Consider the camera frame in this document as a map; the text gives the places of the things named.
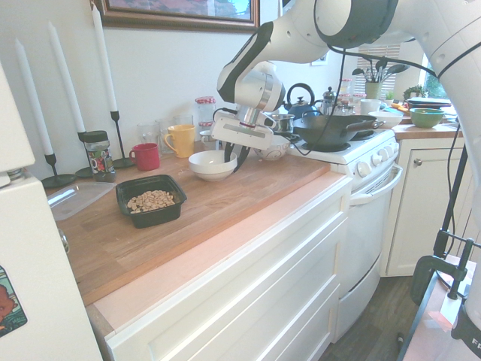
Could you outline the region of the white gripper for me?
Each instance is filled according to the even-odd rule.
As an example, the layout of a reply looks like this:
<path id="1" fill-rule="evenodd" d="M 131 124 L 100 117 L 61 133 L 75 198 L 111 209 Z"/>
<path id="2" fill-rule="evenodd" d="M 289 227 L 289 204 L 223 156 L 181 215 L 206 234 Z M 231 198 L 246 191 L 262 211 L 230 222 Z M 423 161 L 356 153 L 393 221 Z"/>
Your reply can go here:
<path id="1" fill-rule="evenodd" d="M 233 154 L 234 144 L 240 146 L 237 153 L 237 165 L 234 172 L 237 172 L 249 155 L 250 148 L 267 150 L 272 143 L 274 133 L 265 126 L 252 128 L 242 127 L 239 120 L 229 115 L 217 117 L 211 127 L 213 138 L 224 141 L 224 161 L 230 162 Z"/>

